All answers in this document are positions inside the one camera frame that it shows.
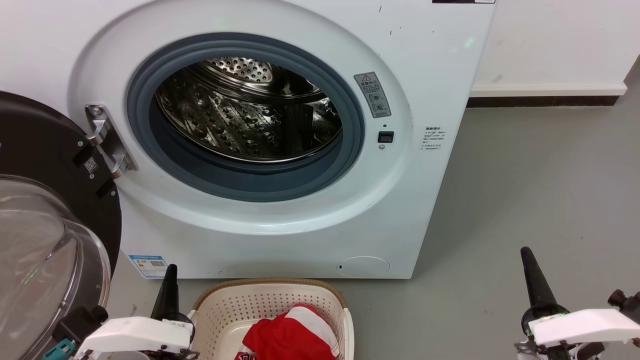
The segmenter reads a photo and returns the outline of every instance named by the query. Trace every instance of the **brown basket rim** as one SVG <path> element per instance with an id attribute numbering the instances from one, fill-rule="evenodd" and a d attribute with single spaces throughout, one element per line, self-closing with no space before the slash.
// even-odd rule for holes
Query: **brown basket rim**
<path id="1" fill-rule="evenodd" d="M 295 279 L 291 277 L 261 277 L 258 279 L 240 279 L 240 280 L 231 280 L 231 281 L 221 282 L 218 285 L 213 286 L 212 288 L 203 292 L 202 295 L 198 297 L 198 300 L 196 300 L 196 302 L 193 304 L 193 309 L 195 311 L 198 311 L 200 309 L 200 306 L 204 302 L 204 300 L 207 297 L 209 297 L 209 295 L 213 294 L 218 290 L 221 290 L 224 288 L 231 288 L 234 286 L 257 285 L 257 284 L 293 284 L 293 285 L 317 286 L 319 288 L 324 288 L 326 290 L 329 290 L 333 294 L 333 296 L 335 296 L 338 299 L 342 308 L 343 309 L 347 308 L 347 302 L 344 300 L 344 297 L 338 291 L 338 289 L 334 288 L 333 286 L 329 285 L 324 281 L 313 280 L 313 279 Z"/>

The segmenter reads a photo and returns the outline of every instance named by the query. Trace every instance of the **gray floor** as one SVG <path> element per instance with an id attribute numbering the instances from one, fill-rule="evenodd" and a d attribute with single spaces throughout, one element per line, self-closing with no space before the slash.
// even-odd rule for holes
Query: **gray floor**
<path id="1" fill-rule="evenodd" d="M 330 281 L 352 311 L 356 359 L 515 359 L 524 245 L 570 310 L 640 291 L 640 71 L 627 85 L 613 108 L 465 113 L 413 279 Z M 112 316 L 150 314 L 159 283 L 136 271 L 119 262 Z M 215 283 L 181 281 L 183 312 Z"/>

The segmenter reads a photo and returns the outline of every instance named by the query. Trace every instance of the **white plastic basket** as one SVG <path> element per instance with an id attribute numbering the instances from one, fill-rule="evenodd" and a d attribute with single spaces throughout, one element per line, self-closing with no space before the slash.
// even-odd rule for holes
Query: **white plastic basket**
<path id="1" fill-rule="evenodd" d="M 329 323 L 340 345 L 337 360 L 353 360 L 353 322 L 344 298 L 326 282 L 308 279 L 235 280 L 207 290 L 190 314 L 196 327 L 192 350 L 203 360 L 233 360 L 251 325 L 295 304 L 313 306 Z"/>

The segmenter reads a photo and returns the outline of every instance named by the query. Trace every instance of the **washing machine door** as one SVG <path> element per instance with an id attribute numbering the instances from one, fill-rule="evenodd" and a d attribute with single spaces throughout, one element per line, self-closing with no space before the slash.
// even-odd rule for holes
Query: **washing machine door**
<path id="1" fill-rule="evenodd" d="M 99 150 L 57 111 L 0 92 L 0 348 L 40 359 L 69 311 L 105 305 L 121 231 Z"/>

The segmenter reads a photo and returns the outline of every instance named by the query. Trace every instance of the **red cloth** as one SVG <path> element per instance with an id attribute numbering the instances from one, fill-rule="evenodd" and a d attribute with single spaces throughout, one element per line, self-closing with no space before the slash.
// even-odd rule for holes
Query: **red cloth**
<path id="1" fill-rule="evenodd" d="M 308 305 L 295 305 L 273 320 L 262 319 L 249 329 L 236 360 L 335 360 L 338 341 L 329 324 Z"/>

